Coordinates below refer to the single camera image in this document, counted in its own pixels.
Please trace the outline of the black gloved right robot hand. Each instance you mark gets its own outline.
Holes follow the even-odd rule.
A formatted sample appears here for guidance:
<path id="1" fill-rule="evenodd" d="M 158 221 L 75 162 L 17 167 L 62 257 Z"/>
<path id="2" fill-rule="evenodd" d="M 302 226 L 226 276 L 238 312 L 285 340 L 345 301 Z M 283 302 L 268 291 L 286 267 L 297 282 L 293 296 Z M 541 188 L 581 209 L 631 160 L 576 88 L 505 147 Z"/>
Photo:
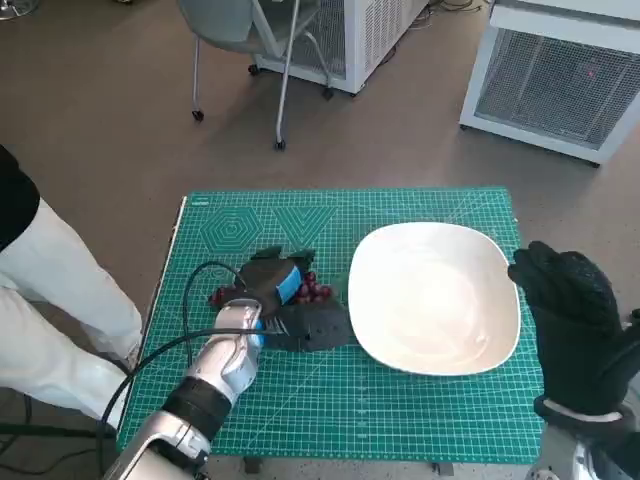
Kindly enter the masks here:
<path id="1" fill-rule="evenodd" d="M 622 325 L 607 276 L 541 241 L 516 250 L 507 274 L 533 315 L 544 397 L 581 415 L 617 410 L 639 373 L 639 325 Z"/>

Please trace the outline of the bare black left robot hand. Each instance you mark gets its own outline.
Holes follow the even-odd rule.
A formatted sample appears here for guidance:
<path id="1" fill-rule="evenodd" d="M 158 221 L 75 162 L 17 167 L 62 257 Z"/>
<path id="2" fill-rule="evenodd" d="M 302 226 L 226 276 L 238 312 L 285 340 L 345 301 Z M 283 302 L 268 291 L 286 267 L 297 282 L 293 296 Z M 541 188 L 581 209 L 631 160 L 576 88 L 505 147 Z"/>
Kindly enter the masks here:
<path id="1" fill-rule="evenodd" d="M 244 289 L 262 305 L 262 318 L 273 317 L 294 298 L 315 259 L 313 249 L 288 256 L 275 245 L 256 251 L 239 270 Z"/>

